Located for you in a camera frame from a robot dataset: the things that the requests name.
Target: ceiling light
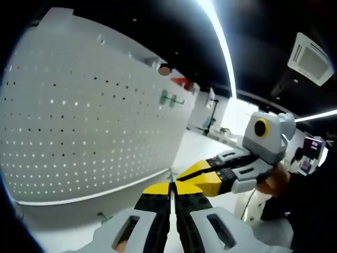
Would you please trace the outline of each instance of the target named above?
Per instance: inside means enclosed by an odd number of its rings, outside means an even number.
[[[299,118],[299,119],[296,119],[295,122],[314,120],[314,119],[318,119],[318,118],[332,116],[332,115],[335,115],[335,114],[337,114],[337,110],[332,110],[330,112],[323,112],[323,113],[320,113],[320,114]]]
[[[215,30],[216,36],[220,42],[220,46],[223,52],[223,55],[225,57],[225,62],[227,66],[228,76],[230,78],[230,84],[231,84],[231,92],[232,97],[236,99],[236,87],[235,87],[235,78],[234,78],[234,70],[232,65],[232,60],[230,56],[230,50],[227,45],[227,41],[225,38],[225,34],[223,33],[220,21],[216,15],[216,12],[214,10],[213,4],[211,0],[197,0],[200,6],[204,9],[207,16],[209,17],[213,28]]]

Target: black cable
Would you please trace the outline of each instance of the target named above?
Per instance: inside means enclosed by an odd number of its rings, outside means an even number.
[[[248,201],[247,201],[247,204],[246,204],[245,208],[243,209],[243,213],[242,213],[242,215],[241,215],[240,220],[242,220],[242,218],[243,218],[243,216],[244,216],[244,213],[246,212],[246,209],[247,209],[247,207],[248,207],[248,204],[249,204],[249,202],[251,201],[251,198],[252,198],[253,194],[255,193],[255,191],[256,191],[256,189],[254,189],[253,192],[252,192],[252,194],[249,196]]]

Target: white partition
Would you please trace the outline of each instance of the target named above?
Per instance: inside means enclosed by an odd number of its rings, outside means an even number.
[[[166,171],[195,102],[145,64],[72,33],[71,11],[54,14],[23,35],[0,92],[1,173],[24,205],[94,198]]]

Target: ceiling air conditioner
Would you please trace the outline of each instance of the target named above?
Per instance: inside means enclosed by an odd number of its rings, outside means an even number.
[[[303,33],[297,33],[288,67],[322,86],[333,74],[327,54]]]

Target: black ceiling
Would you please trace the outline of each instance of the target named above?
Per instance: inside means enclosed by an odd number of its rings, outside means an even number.
[[[299,116],[335,109],[336,75],[318,87],[286,65],[297,32],[318,43],[336,65],[337,8],[334,2],[213,0],[229,45],[238,97],[278,112],[266,102],[271,101]],[[1,17],[8,30],[2,59],[6,59],[15,38],[29,20],[41,18],[51,6],[67,7],[74,9],[74,15],[107,25],[143,44],[202,89],[213,86],[216,94],[230,95],[219,41],[196,0],[11,4],[12,7],[7,8],[10,18]],[[337,117],[299,126],[312,134],[337,133]]]

